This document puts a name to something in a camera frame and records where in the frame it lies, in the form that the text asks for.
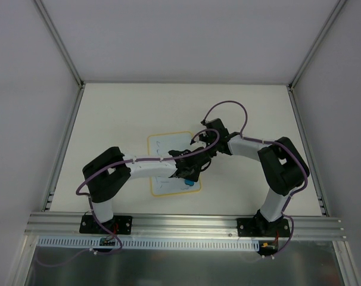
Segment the aluminium mounting rail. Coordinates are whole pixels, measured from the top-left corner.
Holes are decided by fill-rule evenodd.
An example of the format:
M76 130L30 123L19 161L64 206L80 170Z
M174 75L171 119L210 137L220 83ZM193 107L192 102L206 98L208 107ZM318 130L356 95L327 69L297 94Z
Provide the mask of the aluminium mounting rail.
M79 235L83 213L33 212L25 235ZM132 214L132 236L147 238L238 238L236 216ZM345 241L336 217L294 216L294 240Z

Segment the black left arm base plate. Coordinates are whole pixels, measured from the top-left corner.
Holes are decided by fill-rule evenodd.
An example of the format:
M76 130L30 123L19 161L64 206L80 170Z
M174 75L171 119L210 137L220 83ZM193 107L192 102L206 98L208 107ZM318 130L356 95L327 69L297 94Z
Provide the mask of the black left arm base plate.
M132 229L132 216L114 215L113 218L107 222L102 223L105 229L117 235L130 235ZM107 234L99 224L96 223L91 214L82 216L79 227L81 234Z

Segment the aluminium frame post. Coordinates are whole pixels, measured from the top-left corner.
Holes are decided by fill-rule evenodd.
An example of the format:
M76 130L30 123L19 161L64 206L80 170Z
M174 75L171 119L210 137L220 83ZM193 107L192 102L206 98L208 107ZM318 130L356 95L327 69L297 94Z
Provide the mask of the aluminium frame post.
M57 47L59 53L61 54L67 68L69 69L69 72L71 76L73 77L74 81L76 82L76 85L79 88L83 87L84 81L82 77L80 76L80 73L78 72L73 60L71 59L71 56L52 20L52 17L49 14L48 9L46 8L45 4L41 0L33 0L32 1L35 8L37 9L44 25L48 29L48 32L50 36L52 37L52 40L55 43L55 46Z
M292 91L304 75L306 69L308 68L309 64L312 62L314 56L318 52L318 49L323 44L325 38L328 36L329 32L331 31L333 25L335 24L337 18L342 13L344 7L348 3L347 0L338 0L335 2L334 7L330 11L329 15L327 16L326 20L324 21L322 27L320 28L318 34L316 35L313 43L311 44L310 48L308 49L307 54L303 58L301 64L299 65L295 75L293 76L292 80L288 84L288 88Z

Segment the yellow framed small whiteboard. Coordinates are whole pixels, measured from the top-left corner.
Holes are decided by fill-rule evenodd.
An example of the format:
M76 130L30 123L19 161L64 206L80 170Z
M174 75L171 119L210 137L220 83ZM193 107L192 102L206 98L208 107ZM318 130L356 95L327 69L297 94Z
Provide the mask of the yellow framed small whiteboard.
M150 135L147 138L148 155L163 155L170 150L190 149L193 134L188 131L162 133ZM168 195L187 194L201 190L201 182L194 186L187 186L185 179L150 177L150 190L153 196L163 197Z

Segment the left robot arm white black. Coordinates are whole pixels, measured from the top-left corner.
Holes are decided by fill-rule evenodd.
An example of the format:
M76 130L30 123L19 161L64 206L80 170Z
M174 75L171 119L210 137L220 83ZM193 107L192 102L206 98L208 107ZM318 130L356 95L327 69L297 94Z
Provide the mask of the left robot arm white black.
M111 147L82 169L84 185L88 187L93 226L107 233L114 226L112 199L120 189L134 179L159 177L197 182L204 166L211 162L208 148L170 150L163 156L138 158Z

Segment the right aluminium frame post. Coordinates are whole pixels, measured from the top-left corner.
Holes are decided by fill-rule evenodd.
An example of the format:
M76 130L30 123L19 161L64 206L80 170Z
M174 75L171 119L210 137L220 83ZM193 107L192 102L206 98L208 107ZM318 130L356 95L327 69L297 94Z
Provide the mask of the right aluminium frame post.
M313 43L311 44L310 48L308 49L307 54L303 58L301 64L299 65L295 75L293 76L292 80L288 84L288 88L292 91L304 75L306 69L308 68L309 64L312 62L314 56L318 52L318 49L323 44L325 38L328 36L329 32L331 31L333 25L335 24L337 18L342 13L344 7L348 3L347 0L338 0L335 2L334 7L330 11L329 15L327 16L326 20L324 21L322 27L320 28L318 34L316 35Z

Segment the blue foam whiteboard eraser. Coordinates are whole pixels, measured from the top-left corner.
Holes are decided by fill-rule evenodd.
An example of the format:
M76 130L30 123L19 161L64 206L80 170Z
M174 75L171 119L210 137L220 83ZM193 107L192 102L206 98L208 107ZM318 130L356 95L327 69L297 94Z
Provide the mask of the blue foam whiteboard eraser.
M185 184L186 184L187 186L194 186L194 185L195 185L195 182L194 182L194 181L190 181L190 180L188 180L188 179L185 179L184 182L185 182Z

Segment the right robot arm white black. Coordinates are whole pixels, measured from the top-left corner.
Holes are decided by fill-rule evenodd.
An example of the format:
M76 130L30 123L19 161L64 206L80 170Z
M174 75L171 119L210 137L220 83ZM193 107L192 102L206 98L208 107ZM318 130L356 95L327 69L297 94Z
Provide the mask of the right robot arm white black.
M269 186L263 205L248 222L238 225L238 233L252 237L275 236L282 228L291 197L307 186L310 171L302 156L287 137L262 141L244 137L239 132L229 133L220 119L202 120L201 124L208 129L205 135L199 136L201 141L212 144L216 139L212 130L218 131L219 141L212 150L258 161Z

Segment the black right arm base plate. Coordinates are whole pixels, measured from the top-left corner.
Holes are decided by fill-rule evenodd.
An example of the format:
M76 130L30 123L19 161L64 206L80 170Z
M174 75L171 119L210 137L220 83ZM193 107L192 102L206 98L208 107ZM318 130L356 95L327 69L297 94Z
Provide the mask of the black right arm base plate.
M290 236L290 226L288 220L280 218L274 222L255 218L237 218L236 228L239 237L276 237Z

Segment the left aluminium frame post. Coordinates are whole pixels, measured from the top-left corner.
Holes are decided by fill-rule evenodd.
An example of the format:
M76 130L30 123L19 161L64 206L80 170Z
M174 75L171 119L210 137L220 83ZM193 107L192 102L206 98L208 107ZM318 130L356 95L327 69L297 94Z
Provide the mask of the left aluminium frame post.
M67 68L69 69L69 72L71 76L73 77L74 81L76 82L76 85L79 88L83 87L84 81L82 77L80 76L80 73L78 72L73 60L71 59L71 56L52 20L52 17L49 14L48 9L46 8L45 4L41 0L33 0L32 1L35 8L37 9L44 25L48 29L48 32L50 36L52 37L52 40L55 43L55 46L57 47L59 53L61 54Z

